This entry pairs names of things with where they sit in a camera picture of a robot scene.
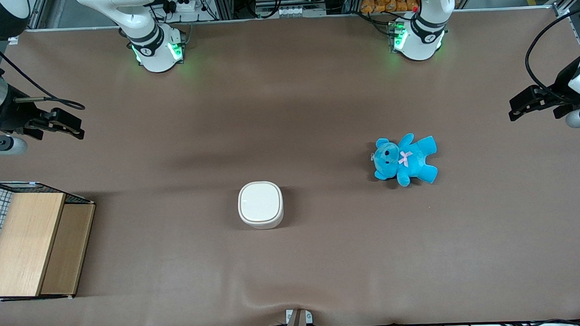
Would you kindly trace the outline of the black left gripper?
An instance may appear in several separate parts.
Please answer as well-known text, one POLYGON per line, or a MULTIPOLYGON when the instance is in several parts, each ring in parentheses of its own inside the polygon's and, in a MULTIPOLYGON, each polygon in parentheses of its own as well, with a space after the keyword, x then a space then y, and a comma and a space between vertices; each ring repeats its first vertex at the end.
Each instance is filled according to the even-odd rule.
POLYGON ((575 58, 569 65, 557 74, 552 90, 565 99, 565 104, 558 104, 556 98, 546 93, 536 85, 526 87, 515 97, 510 99, 511 111, 508 116, 512 122, 531 112, 544 111, 553 108, 553 117, 557 120, 571 115, 580 118, 580 95, 568 84, 575 76, 580 65, 580 57, 575 58))

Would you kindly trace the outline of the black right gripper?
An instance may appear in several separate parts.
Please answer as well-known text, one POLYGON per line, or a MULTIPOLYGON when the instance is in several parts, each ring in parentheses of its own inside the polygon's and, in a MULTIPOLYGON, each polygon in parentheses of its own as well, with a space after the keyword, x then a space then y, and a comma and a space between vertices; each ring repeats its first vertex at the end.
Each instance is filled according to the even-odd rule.
POLYGON ((79 140, 85 135, 77 116, 60 108, 41 113, 34 100, 12 85, 8 85, 7 95, 0 105, 0 132, 16 133, 38 141, 43 139, 44 132, 65 133, 79 140), (33 121, 40 117, 45 121, 33 121))

